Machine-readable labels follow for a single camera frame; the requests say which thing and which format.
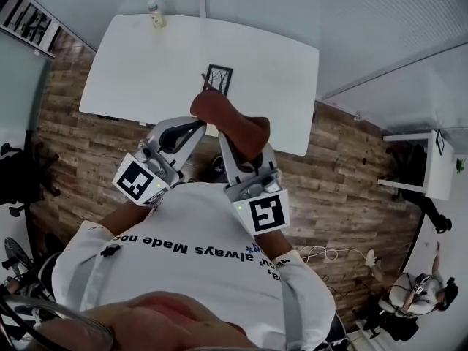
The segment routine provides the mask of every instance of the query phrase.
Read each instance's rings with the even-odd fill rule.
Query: bottle cap
[[[148,0],[147,5],[149,9],[158,9],[158,4],[156,4],[156,0]]]

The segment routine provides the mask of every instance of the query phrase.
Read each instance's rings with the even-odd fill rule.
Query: black pants
[[[427,217],[431,220],[435,227],[441,222],[439,211],[431,199],[425,197],[419,192],[409,190],[402,190],[401,194],[403,195],[403,199],[414,203],[419,208],[421,208],[421,211],[427,214]]]

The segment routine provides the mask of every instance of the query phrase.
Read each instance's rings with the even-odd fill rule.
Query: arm
[[[57,303],[79,309],[99,251],[116,235],[142,222],[150,211],[151,208],[126,202],[98,224],[84,221],[58,257],[52,272],[52,287]]]
[[[255,236],[255,241],[276,266],[300,309],[301,350],[313,351],[327,337],[335,316],[335,300],[320,277],[302,260],[281,230]]]
[[[433,274],[439,270],[439,253],[440,253],[440,243],[437,242],[436,257],[434,258],[434,262],[432,263]]]
[[[120,235],[131,227],[140,224],[150,213],[151,208],[139,207],[132,201],[119,206],[114,212],[104,217],[98,224],[114,235]]]
[[[256,235],[255,241],[270,260],[275,260],[278,256],[282,256],[294,249],[291,243],[284,237],[281,230],[274,230],[269,233]]]
[[[408,312],[408,309],[410,309],[410,306],[414,298],[415,298],[415,292],[411,290],[411,292],[408,294],[407,298],[405,299],[403,307],[402,307],[405,312]]]

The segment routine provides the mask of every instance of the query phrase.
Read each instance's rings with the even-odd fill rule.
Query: white bottle
[[[164,15],[158,9],[158,4],[156,4],[156,0],[148,0],[148,9],[149,9],[149,16],[151,17],[151,22],[153,26],[157,29],[166,26],[166,20],[164,19]]]

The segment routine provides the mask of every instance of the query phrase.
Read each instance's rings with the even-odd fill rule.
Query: wooden floor
[[[80,113],[93,55],[66,34],[59,36],[53,52],[56,59],[34,139],[60,155],[51,172],[61,195],[45,194],[45,201],[31,206],[39,249],[44,233],[53,232],[68,242],[84,219],[97,221],[124,200],[111,180],[125,153],[134,151],[151,129]],[[286,234],[295,247],[352,247],[364,254],[372,247],[378,255],[390,254],[382,261],[384,268],[399,269],[408,249],[400,247],[412,241],[420,212],[413,205],[393,202],[394,191],[377,185],[377,179],[393,169],[386,147],[378,128],[316,103],[307,155],[276,156],[290,194],[292,226]],[[186,177],[196,176],[217,152],[216,141],[204,139],[184,167]],[[367,298],[366,288],[356,286],[355,278],[366,277],[365,283],[372,283],[363,258],[345,251],[329,261],[321,254],[309,265],[334,289],[338,313],[351,328],[352,310]]]

